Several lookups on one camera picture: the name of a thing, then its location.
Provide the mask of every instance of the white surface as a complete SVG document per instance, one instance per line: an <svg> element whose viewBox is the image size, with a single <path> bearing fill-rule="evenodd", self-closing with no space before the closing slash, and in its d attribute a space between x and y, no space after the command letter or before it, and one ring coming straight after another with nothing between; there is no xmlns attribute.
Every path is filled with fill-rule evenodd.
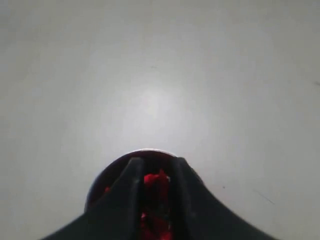
<svg viewBox="0 0 320 240"><path fill-rule="evenodd" d="M269 234L320 238L319 1L0 1L1 239L62 227L140 148Z"/></svg>

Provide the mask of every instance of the red object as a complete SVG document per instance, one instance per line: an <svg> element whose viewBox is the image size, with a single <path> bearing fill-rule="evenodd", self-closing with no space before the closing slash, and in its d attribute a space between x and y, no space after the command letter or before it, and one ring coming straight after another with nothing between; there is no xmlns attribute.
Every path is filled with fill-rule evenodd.
<svg viewBox="0 0 320 240"><path fill-rule="evenodd" d="M173 240L169 221L169 178L160 169L159 174L144 176L145 199L140 219L141 240Z"/></svg>

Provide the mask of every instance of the gray surface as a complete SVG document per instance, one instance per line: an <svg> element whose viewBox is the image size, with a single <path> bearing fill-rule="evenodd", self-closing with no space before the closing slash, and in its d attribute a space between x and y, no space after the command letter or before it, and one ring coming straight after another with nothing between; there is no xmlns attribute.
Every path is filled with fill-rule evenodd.
<svg viewBox="0 0 320 240"><path fill-rule="evenodd" d="M184 156L228 207L320 238L320 4L1 0L0 238L83 211L131 150Z"/></svg>

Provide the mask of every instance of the black plastic object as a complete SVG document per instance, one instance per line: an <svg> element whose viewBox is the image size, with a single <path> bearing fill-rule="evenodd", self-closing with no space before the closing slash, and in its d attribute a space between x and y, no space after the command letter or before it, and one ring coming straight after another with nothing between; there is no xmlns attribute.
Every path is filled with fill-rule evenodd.
<svg viewBox="0 0 320 240"><path fill-rule="evenodd" d="M274 239L219 202L184 158L146 150L108 166L89 191L85 213L44 240L138 240L144 175L159 169L170 177L174 240Z"/></svg>

